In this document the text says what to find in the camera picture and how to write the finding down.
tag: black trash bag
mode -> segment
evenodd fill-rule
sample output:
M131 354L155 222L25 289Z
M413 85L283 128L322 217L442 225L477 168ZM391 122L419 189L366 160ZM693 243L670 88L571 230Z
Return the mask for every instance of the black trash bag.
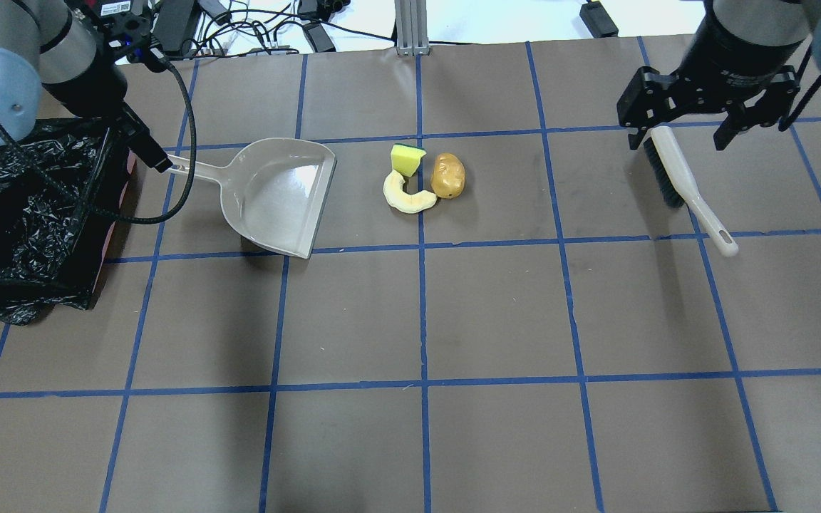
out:
M128 146L100 120L39 120L21 145L75 202L0 147L0 321L23 326L47 305L91 307L128 183Z

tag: yellow sponge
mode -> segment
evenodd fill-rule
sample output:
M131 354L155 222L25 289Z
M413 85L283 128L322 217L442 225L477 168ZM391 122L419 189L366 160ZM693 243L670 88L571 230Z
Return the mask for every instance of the yellow sponge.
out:
M407 146L407 144L395 144L391 147L391 169L404 176L411 177L417 172L420 166L420 159L426 155L426 150Z

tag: gray dustpan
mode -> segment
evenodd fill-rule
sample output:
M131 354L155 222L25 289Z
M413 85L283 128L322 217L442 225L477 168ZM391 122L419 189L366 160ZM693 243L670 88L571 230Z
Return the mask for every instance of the gray dustpan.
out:
M171 172L186 175L189 159L170 156ZM300 139L263 139L242 148L224 167L195 163L195 177L221 186L230 227L258 246L308 259L329 193L335 155Z

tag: metal frame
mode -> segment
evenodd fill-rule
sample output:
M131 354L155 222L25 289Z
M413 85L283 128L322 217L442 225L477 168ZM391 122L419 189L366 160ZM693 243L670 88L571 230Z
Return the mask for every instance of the metal frame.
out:
M398 55L430 55L426 35L426 0L395 0Z

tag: label sticker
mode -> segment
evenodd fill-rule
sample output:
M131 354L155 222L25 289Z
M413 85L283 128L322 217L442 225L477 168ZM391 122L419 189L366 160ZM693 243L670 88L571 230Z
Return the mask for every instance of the label sticker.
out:
M126 2L116 2L114 4L105 4L100 8L101 16L110 16L111 14L124 13L131 10L131 0Z

